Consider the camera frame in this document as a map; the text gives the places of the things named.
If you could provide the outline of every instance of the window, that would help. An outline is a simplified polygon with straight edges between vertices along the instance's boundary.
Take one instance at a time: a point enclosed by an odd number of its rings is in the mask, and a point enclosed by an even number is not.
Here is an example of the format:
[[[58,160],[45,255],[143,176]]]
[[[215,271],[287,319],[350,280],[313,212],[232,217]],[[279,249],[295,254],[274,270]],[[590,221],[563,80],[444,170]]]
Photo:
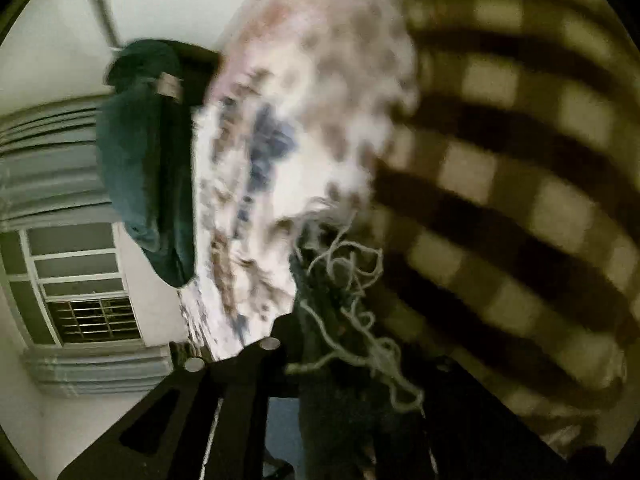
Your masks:
[[[64,301],[47,306],[63,343],[140,338],[128,298]]]
[[[111,224],[0,234],[16,315],[35,344],[139,339]]]

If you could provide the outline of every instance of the ceiling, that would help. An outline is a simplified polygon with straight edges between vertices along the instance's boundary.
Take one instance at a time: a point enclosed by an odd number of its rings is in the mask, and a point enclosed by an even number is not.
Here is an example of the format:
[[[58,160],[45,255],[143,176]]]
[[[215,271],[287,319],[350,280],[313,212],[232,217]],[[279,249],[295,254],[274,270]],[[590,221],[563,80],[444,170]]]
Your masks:
[[[167,38],[216,48],[245,0],[107,0],[120,43]],[[112,52],[91,0],[31,0],[0,45],[0,117],[104,93]]]

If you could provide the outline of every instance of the dark fabric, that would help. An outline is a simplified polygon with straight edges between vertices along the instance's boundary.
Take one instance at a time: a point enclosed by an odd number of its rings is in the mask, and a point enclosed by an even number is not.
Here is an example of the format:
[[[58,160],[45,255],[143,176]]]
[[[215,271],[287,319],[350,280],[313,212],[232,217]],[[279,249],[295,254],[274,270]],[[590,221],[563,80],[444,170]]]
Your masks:
[[[294,254],[290,269],[298,289],[294,313],[303,335],[303,362],[313,362],[329,353],[316,322],[300,302],[324,320],[328,333],[357,354],[366,354],[362,336],[339,313],[349,303],[348,295],[334,285],[322,262],[310,276],[304,269],[315,254],[303,251],[304,262]],[[367,447],[376,455],[376,477],[432,478],[420,415],[395,412],[389,390],[372,378],[368,368],[355,368],[335,360],[322,369],[300,376],[300,433],[308,480],[362,478],[362,470],[373,469]]]
[[[640,193],[633,183],[605,155],[542,121],[512,110],[429,94],[407,122],[554,172],[591,196],[634,241],[640,241]]]
[[[611,466],[607,462],[607,451],[601,446],[579,449],[569,459],[569,466],[582,480],[611,479]]]
[[[454,335],[482,362],[537,388],[549,399],[593,409],[610,408],[620,396],[620,380],[602,390],[585,391],[531,341],[483,324],[453,293],[423,278],[398,254],[386,256],[382,280],[408,306],[428,316],[435,328]]]
[[[191,107],[202,103],[218,55],[176,42],[140,40],[118,56],[107,83],[97,145],[102,178],[127,232],[172,286],[193,275]],[[180,100],[157,92],[163,74],[181,81]]]
[[[423,365],[405,352],[403,368],[425,389],[439,479],[577,480],[561,457],[452,360]]]

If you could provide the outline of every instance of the tangled white yarn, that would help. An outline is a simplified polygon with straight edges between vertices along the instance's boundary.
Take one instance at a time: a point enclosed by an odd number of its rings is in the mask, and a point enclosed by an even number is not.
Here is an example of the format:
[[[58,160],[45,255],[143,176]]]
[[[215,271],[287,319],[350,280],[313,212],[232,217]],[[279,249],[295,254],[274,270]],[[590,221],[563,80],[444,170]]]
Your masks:
[[[365,290],[373,285],[383,273],[383,254],[382,249],[373,249],[357,242],[342,239],[351,228],[354,218],[355,213],[351,214],[349,222],[340,230],[340,232],[338,232],[337,237],[335,237],[329,248],[321,254],[318,254],[318,256],[313,259],[306,269],[306,274],[309,275],[313,267],[318,262],[324,260],[326,263],[327,274],[331,280],[336,283],[335,268],[339,266],[347,269],[349,279],[346,285],[346,290],[351,294],[353,299],[351,300],[349,307],[341,307],[340,312],[347,318],[347,320],[349,320],[354,329],[362,334],[366,340],[366,347],[369,354],[366,356],[356,355],[348,351],[338,342],[334,341],[326,331],[324,320],[322,320],[322,318],[318,316],[318,313],[309,307],[305,301],[301,301],[300,307],[313,317],[318,325],[322,338],[324,338],[324,341],[329,345],[332,351],[313,363],[289,364],[287,365],[286,373],[303,374],[312,372],[322,368],[333,359],[341,359],[352,366],[369,367],[371,375],[375,376],[378,374],[380,376],[380,380],[389,387],[390,403],[393,409],[400,413],[412,411],[422,412],[424,391],[409,382],[404,375],[402,375],[402,372],[400,371],[401,351],[398,343],[389,337],[375,338],[372,335],[370,329],[376,321],[376,316],[372,312],[364,310],[360,304],[361,299],[365,296]],[[310,225],[308,223],[309,221],[315,223],[316,230],[313,231],[312,228],[312,232],[315,232],[317,237],[320,232],[319,222],[321,221],[317,212],[311,213],[311,216],[306,216],[303,221],[307,222],[307,226]],[[334,255],[336,251],[345,248],[351,250],[348,258]],[[302,253],[297,242],[294,249],[296,250],[298,258],[302,261]],[[356,250],[365,254],[373,254],[375,256],[376,265],[373,270],[367,271],[357,266]],[[404,402],[398,399],[398,388],[413,396],[414,400],[411,402]]]

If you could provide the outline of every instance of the curtain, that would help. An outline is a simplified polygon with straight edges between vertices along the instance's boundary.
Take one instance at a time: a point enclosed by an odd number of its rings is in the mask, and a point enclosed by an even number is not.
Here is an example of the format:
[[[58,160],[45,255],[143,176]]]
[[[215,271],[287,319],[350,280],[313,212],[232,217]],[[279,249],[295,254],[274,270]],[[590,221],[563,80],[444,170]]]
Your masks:
[[[118,221],[98,175],[95,118],[102,99],[0,120],[0,232]]]
[[[24,364],[45,394],[148,392],[174,370],[168,346],[117,351],[113,348],[32,348]]]

